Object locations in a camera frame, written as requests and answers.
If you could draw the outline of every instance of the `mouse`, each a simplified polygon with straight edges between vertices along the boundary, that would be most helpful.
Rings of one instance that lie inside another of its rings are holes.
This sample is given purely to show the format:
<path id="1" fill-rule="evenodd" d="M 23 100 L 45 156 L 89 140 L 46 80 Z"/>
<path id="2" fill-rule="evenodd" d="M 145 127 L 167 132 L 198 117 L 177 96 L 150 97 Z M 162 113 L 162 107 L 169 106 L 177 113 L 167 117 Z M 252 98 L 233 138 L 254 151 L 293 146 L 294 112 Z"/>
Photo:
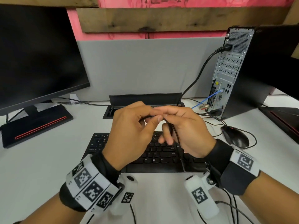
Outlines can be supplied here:
<path id="1" fill-rule="evenodd" d="M 249 146 L 248 137 L 240 130 L 230 126 L 223 126 L 221 127 L 221 131 L 223 132 L 227 143 L 230 145 L 234 144 L 239 148 L 246 148 Z"/>

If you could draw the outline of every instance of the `connector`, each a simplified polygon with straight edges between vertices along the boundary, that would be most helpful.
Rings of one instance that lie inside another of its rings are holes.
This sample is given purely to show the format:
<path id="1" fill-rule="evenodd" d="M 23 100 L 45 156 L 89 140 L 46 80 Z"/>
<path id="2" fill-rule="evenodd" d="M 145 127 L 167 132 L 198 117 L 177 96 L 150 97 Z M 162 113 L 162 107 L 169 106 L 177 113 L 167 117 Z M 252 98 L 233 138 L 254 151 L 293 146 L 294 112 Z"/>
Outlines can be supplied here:
<path id="1" fill-rule="evenodd" d="M 233 45 L 226 44 L 226 45 L 220 47 L 219 49 L 216 49 L 215 52 L 219 53 L 219 52 L 224 52 L 224 51 L 230 51 L 232 48 L 233 48 Z"/>

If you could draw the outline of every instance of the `hand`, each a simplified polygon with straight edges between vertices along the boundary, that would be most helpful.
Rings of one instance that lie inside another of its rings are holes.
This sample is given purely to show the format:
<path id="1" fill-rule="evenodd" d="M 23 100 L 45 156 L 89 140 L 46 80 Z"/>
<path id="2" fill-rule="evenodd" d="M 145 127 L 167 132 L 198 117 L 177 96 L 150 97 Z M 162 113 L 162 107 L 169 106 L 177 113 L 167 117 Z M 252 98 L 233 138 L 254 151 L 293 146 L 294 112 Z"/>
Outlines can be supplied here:
<path id="1" fill-rule="evenodd" d="M 216 140 L 207 130 L 207 126 L 203 119 L 198 116 L 189 107 L 164 106 L 156 107 L 163 113 L 163 117 L 174 125 L 180 139 L 181 148 L 187 153 L 197 158 L 203 158 L 209 154 L 216 144 Z M 159 138 L 159 143 L 167 142 L 173 144 L 173 140 L 177 141 L 176 134 L 170 135 L 168 125 L 162 125 L 163 135 Z"/>
<path id="2" fill-rule="evenodd" d="M 117 170 L 137 160 L 152 140 L 163 112 L 146 106 L 142 101 L 121 108 L 114 113 L 108 142 L 103 150 L 106 160 Z M 141 118 L 147 119 L 145 125 Z"/>

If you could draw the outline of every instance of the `keyboard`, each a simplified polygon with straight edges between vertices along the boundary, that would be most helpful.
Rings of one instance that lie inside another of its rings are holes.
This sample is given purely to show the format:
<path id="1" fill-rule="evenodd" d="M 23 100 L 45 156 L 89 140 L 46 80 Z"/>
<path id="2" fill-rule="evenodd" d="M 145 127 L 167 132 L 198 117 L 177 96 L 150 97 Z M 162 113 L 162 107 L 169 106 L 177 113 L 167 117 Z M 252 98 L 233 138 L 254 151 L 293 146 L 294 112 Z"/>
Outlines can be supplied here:
<path id="1" fill-rule="evenodd" d="M 171 173 L 184 172 L 179 154 L 177 151 L 182 149 L 174 144 L 160 144 L 158 139 L 162 133 L 157 132 L 152 136 L 151 142 L 148 144 L 144 153 L 134 162 L 125 166 L 122 173 Z M 109 133 L 94 133 L 88 147 L 83 155 L 95 154 L 101 152 L 105 148 Z M 205 172 L 206 163 L 204 159 L 194 158 L 191 155 L 184 153 L 185 170 L 188 172 Z"/>

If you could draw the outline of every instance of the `desk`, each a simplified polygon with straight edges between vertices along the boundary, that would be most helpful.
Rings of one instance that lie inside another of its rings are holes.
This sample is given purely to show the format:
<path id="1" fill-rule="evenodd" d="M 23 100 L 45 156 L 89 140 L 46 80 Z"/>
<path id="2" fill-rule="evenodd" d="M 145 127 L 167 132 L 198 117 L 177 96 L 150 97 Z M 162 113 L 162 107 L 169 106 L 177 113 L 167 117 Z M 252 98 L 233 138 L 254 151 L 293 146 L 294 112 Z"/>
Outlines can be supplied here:
<path id="1" fill-rule="evenodd" d="M 196 103 L 188 99 L 186 106 Z M 281 107 L 299 107 L 299 102 L 287 96 L 268 97 L 265 104 Z M 103 120 L 106 107 L 68 105 L 74 120 L 10 149 L 0 148 L 0 223 L 12 224 L 26 218 L 30 213 L 59 191 L 65 175 L 80 161 L 93 133 L 109 132 L 112 120 Z M 0 117 L 0 124 L 5 117 Z M 226 120 L 228 125 L 252 132 L 258 144 L 248 153 L 256 157 L 262 170 L 299 193 L 299 145 L 279 129 L 258 109 Z M 219 126 L 208 126 L 211 133 L 220 132 Z M 249 136 L 250 144 L 254 139 Z M 189 197 L 183 181 L 190 173 L 135 173 L 139 182 L 133 201 L 138 224 L 202 223 Z M 214 200 L 229 202 L 222 190 L 212 188 Z M 237 197 L 238 207 L 255 223 L 259 223 L 243 202 Z M 208 224 L 229 223 L 230 209 L 219 205 L 220 213 L 207 220 Z M 85 224 L 91 216 L 87 213 Z M 242 215 L 240 224 L 249 223 Z M 131 212 L 121 219 L 110 216 L 94 217 L 90 224 L 133 224 Z"/>

